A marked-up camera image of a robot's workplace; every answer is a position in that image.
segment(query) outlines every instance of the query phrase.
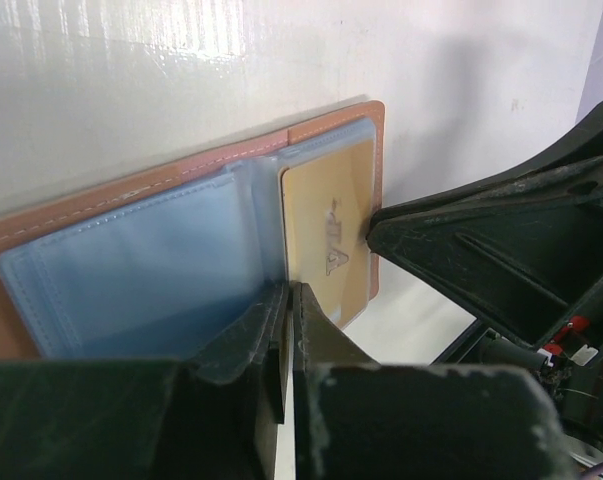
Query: purple cable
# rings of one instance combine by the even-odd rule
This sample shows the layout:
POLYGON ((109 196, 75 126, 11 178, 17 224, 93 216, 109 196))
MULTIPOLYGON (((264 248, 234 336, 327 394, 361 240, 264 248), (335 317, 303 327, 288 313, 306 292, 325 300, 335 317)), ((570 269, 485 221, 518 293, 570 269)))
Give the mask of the purple cable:
POLYGON ((597 478, 603 473, 603 462, 597 463, 596 465, 588 468, 581 472, 581 480, 597 478))

